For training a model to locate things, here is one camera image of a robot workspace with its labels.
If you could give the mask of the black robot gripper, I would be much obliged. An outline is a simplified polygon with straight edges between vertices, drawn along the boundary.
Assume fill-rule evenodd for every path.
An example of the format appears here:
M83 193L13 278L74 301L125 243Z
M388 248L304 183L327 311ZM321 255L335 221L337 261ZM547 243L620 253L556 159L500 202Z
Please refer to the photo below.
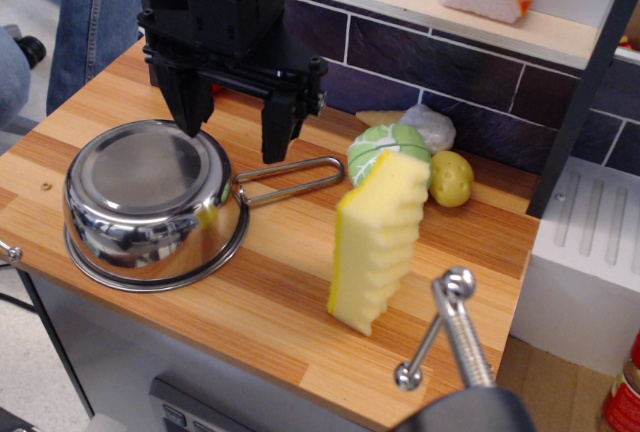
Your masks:
M262 159L285 160L302 124L298 101L304 114L320 112L327 71L324 59L287 32L287 1L142 0L147 61L182 132L195 137L212 115L212 85L231 88L266 99Z

